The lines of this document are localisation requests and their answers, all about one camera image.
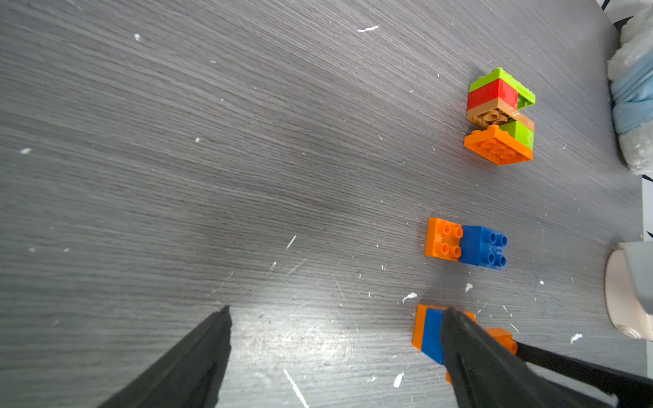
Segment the red lego brick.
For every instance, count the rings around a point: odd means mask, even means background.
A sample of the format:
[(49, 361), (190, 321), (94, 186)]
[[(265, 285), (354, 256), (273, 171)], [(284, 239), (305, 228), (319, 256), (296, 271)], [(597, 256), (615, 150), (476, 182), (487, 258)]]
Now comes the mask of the red lego brick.
[(500, 99), (517, 109), (519, 93), (503, 79), (497, 79), (469, 93), (467, 110), (474, 109), (489, 101)]

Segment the lime green 2x4 lego brick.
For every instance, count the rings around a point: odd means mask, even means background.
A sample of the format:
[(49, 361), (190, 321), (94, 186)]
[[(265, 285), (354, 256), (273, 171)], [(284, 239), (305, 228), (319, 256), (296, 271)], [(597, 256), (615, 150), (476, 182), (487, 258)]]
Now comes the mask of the lime green 2x4 lego brick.
[(501, 99), (516, 110), (535, 105), (536, 95), (503, 68), (498, 67), (480, 76), (469, 85), (467, 109), (476, 108), (491, 100)]

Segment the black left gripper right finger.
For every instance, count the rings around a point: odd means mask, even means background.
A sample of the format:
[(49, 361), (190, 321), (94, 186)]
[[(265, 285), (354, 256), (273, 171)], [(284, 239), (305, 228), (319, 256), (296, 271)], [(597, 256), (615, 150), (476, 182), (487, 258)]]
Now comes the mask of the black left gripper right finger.
[(442, 319), (445, 367), (460, 407), (583, 407), (578, 394), (539, 377), (461, 311)]

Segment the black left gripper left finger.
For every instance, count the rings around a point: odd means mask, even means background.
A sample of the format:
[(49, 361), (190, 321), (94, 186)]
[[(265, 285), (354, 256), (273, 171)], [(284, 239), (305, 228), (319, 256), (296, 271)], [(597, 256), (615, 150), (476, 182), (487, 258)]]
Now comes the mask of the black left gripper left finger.
[(214, 407), (231, 354), (230, 308), (212, 313), (102, 407)]

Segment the orange 2x4 lego plate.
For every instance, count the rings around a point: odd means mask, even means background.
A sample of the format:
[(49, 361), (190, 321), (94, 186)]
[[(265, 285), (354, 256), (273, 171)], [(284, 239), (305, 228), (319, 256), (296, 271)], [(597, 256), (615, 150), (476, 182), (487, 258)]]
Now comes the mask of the orange 2x4 lego plate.
[[(418, 305), (415, 327), (413, 332), (413, 346), (418, 350), (420, 350), (421, 352), (422, 352), (421, 348), (422, 348), (422, 340), (423, 340), (424, 320), (426, 316), (426, 311), (428, 309), (445, 309), (445, 311), (447, 312), (449, 310), (449, 307), (432, 306), (432, 305), (425, 305), (425, 304)], [(444, 325), (442, 320), (441, 342), (442, 342), (443, 352), (444, 352), (444, 365), (448, 360), (452, 361), (452, 357), (454, 357), (453, 353), (457, 351), (457, 349), (454, 347), (454, 342), (453, 342), (454, 340), (456, 340), (456, 338), (452, 335), (452, 333), (456, 333), (456, 331), (455, 330), (452, 331), (450, 326)]]

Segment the small blue lego brick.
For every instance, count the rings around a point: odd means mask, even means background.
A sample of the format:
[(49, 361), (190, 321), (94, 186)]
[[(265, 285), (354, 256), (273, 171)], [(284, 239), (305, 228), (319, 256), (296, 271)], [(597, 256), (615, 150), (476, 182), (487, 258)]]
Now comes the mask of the small blue lego brick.
[(463, 225), (462, 229), (460, 263), (490, 270), (502, 270), (507, 265), (504, 252), (508, 237), (505, 234), (483, 226)]

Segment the blue 2x2 lego brick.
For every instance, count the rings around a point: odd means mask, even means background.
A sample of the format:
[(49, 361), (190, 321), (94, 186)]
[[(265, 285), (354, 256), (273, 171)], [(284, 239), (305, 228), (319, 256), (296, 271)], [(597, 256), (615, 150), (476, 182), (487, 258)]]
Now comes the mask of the blue 2x2 lego brick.
[(422, 352), (439, 365), (444, 365), (441, 342), (442, 320), (445, 309), (428, 309), (424, 320)]

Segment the tan 2x4 lego plate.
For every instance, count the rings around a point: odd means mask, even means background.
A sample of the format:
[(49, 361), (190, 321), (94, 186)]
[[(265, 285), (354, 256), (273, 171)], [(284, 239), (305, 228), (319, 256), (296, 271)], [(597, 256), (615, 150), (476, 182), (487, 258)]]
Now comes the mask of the tan 2x4 lego plate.
[(467, 110), (466, 118), (482, 129), (487, 129), (491, 125), (502, 126), (509, 122), (519, 122), (531, 131), (535, 131), (535, 123), (529, 117), (501, 98)]

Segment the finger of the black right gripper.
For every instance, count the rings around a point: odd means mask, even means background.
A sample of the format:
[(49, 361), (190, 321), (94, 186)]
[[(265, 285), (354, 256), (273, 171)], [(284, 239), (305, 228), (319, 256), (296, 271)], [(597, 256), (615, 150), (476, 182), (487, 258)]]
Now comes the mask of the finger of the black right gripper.
[(652, 407), (652, 380), (517, 343), (516, 355), (525, 362), (590, 384), (617, 396), (618, 407)]

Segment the lime green 2x2 lego brick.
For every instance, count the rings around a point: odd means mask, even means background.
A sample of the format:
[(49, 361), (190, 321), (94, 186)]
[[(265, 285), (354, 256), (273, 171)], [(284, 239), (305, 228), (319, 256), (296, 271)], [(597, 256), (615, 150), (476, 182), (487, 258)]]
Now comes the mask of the lime green 2x2 lego brick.
[(531, 151), (534, 149), (534, 132), (521, 122), (508, 122), (500, 126), (512, 138), (519, 141)]

